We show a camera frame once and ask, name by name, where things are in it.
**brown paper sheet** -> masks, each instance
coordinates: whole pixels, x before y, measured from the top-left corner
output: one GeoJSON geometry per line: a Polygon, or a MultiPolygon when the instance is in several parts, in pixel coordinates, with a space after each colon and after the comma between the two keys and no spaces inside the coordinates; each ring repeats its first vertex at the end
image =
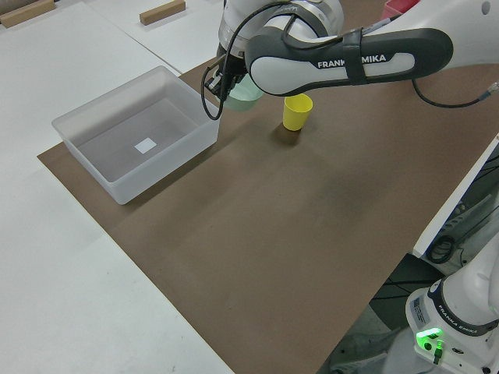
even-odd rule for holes
{"type": "MultiPolygon", "coordinates": [[[[422,89],[466,101],[494,76],[422,89]]],[[[315,373],[499,128],[495,98],[432,108],[408,82],[310,96],[300,133],[280,97],[225,111],[213,147],[126,206],[62,144],[39,156],[236,374],[315,373]]]]}

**green light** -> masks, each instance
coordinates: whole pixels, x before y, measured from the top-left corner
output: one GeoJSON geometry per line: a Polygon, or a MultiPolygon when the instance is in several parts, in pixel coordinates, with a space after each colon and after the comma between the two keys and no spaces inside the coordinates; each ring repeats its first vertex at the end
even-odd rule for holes
{"type": "Polygon", "coordinates": [[[443,333],[442,329],[435,327],[433,329],[424,330],[416,334],[416,340],[421,348],[424,348],[424,344],[429,339],[436,339],[443,333]]]}

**wooden block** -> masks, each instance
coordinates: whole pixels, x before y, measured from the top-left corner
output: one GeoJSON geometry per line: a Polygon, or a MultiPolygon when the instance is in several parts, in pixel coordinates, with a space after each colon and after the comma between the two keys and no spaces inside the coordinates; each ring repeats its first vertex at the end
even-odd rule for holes
{"type": "Polygon", "coordinates": [[[173,0],[172,2],[141,13],[140,22],[143,25],[150,25],[153,22],[172,16],[183,10],[186,10],[186,2],[184,0],[173,0]]]}
{"type": "Polygon", "coordinates": [[[5,27],[11,27],[53,9],[55,9],[54,0],[38,0],[33,4],[2,14],[0,16],[0,23],[5,27]]]}

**white sticker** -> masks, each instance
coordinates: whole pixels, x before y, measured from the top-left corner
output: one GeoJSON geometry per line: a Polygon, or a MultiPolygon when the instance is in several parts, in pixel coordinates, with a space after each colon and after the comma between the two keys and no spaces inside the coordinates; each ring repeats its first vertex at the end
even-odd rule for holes
{"type": "Polygon", "coordinates": [[[137,144],[135,148],[142,154],[145,154],[146,152],[152,150],[156,146],[157,144],[155,142],[153,142],[150,138],[146,138],[143,141],[141,141],[139,144],[137,144]]]}

